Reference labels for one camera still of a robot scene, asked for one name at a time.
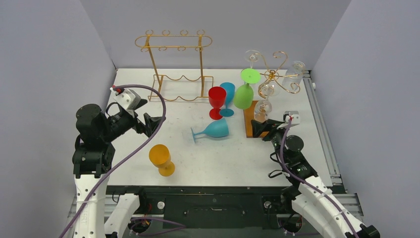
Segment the clear patterned wine glass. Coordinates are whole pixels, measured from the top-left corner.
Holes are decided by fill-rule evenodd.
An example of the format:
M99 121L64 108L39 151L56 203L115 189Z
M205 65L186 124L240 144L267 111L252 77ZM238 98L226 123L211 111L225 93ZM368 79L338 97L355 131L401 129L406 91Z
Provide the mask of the clear patterned wine glass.
M298 92L306 66L301 61L294 61L287 69L281 85L290 92Z

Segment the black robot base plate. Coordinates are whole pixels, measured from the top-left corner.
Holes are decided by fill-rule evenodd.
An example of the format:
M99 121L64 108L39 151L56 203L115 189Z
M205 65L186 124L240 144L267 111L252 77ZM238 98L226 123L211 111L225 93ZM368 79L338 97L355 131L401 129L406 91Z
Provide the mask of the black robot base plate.
M162 215L190 229L276 229L278 220L297 220L284 187L109 185L108 195L140 195L135 214Z

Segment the green plastic goblet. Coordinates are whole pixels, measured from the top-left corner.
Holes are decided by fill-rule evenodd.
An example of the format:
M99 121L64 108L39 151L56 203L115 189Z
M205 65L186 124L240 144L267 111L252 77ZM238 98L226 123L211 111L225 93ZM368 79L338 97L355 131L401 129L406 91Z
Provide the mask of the green plastic goblet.
M251 106L254 98L254 91L251 84L258 83L261 76L256 69L246 68L241 71L240 77L244 81L244 84L236 90L233 103L236 108L245 110Z

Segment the blue plastic goblet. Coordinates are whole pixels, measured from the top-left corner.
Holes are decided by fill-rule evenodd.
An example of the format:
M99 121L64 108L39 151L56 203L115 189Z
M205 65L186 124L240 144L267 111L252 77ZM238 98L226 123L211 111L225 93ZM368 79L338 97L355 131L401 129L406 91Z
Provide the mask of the blue plastic goblet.
M220 84L220 87L222 87L226 91L226 98L225 98L225 108L221 109L219 114L222 117L231 117L234 115L234 111L229 108L230 103L232 102L235 94L235 85L231 82L223 82Z
M191 129L191 132L193 141L196 143L196 136L201 134L205 134L206 136L213 138L226 137L229 135L229 128L226 119L222 118L213 121L201 132L194 132L193 129Z

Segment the gold hook rack wooden base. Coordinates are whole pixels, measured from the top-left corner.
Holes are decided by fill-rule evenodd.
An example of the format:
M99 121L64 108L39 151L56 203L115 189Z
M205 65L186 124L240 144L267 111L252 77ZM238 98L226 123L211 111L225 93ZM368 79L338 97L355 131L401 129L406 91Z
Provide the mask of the gold hook rack wooden base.
M285 89L281 83L283 81L283 78L285 77L284 75L281 75L278 71L280 70L280 68L278 67L277 69L270 69L266 63L266 59L265 57L261 54L259 56L259 60L264 61L264 64L266 66L266 71L264 73L261 73L261 75L265 78L265 81L262 82L260 85L267 83L267 82L271 82L275 84L275 92L276 94L273 95L277 96L281 91L290 93L290 94L298 94L301 91L301 87L299 85L299 91L298 92L290 92L287 89ZM246 137L247 138L251 138L252 137L252 125L251 125L251 120L254 119L254 107L256 105L258 101L252 101L251 106L248 109L244 110L244 119L245 119L245 131L246 131Z

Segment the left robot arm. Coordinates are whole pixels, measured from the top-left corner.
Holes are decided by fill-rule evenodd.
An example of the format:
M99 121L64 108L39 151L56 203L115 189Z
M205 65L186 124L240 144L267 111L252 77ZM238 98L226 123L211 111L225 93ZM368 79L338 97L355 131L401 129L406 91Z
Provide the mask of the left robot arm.
M151 141L165 120L166 114L152 117L144 113L144 121L140 121L135 110L147 102L146 99L116 100L119 111L111 116L106 116L96 104L87 104L77 111L79 135L72 157L77 210L68 224L68 227L75 226L74 238L120 238L131 216L147 209L148 200L142 196L142 190L125 193L109 218L104 219L107 184L117 168L112 165L115 155L112 142L130 129Z

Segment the small clear front wine glass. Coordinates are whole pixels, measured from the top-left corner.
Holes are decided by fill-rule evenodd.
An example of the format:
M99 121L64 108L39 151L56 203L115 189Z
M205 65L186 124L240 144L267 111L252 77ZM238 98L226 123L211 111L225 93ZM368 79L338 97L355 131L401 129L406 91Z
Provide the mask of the small clear front wine glass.
M253 68L254 63L256 63L259 60L260 52L257 50L247 50L245 52L245 60L250 63L250 68Z

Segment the tall gold wire glass rack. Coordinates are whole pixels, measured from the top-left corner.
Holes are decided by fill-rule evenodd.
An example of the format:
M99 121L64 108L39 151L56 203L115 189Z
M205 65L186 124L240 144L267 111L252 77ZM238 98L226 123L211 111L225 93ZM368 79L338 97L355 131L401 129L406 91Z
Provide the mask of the tall gold wire glass rack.
M193 45L153 45L151 44L152 39L186 39L194 38L195 43ZM156 90L159 94L163 95L165 93L164 87L169 82L194 82L200 84L200 90L197 92L188 93L191 98L186 98L182 95L177 95L174 98L164 98L167 102L195 102L200 99L207 99L208 96L205 95L205 85L210 82L211 86L214 86L214 77L209 75L204 75L204 65L203 65L203 50L204 48L212 44L212 38L207 36L205 30L198 30L195 35L190 35L187 30L181 30L180 34L172 35L169 30L163 30L161 34L155 34L153 30L147 30L145 35L139 36L135 39L136 47L140 48L141 52L148 52L154 69L154 80L152 87L157 87ZM194 49L199 55L200 62L200 76L196 79L191 79L186 75L181 75L179 78L172 78L166 74L160 74L153 56L153 49L157 49L160 52L167 51L169 49L176 49L179 52L183 52L187 49Z

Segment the red plastic goblet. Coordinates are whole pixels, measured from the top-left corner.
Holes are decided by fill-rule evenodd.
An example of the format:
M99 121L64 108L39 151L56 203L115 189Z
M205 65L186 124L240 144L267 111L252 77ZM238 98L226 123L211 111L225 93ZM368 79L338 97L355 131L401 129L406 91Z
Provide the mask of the red plastic goblet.
M227 93L224 88L215 86L208 91L208 95L209 103L212 106L212 109L209 112L209 116L213 120L219 120L222 118L220 111L221 107L225 103Z

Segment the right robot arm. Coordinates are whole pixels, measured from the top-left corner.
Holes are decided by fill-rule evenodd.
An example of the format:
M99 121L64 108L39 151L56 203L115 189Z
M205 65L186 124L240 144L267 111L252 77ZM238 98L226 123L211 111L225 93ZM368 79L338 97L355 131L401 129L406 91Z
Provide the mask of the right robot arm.
M324 238L378 238L375 226L366 226L333 195L302 153L304 142L288 135L293 119L265 122L251 120L252 136L266 133L263 141L274 147L271 159L281 166L281 172L291 183L282 191L279 205L307 220Z

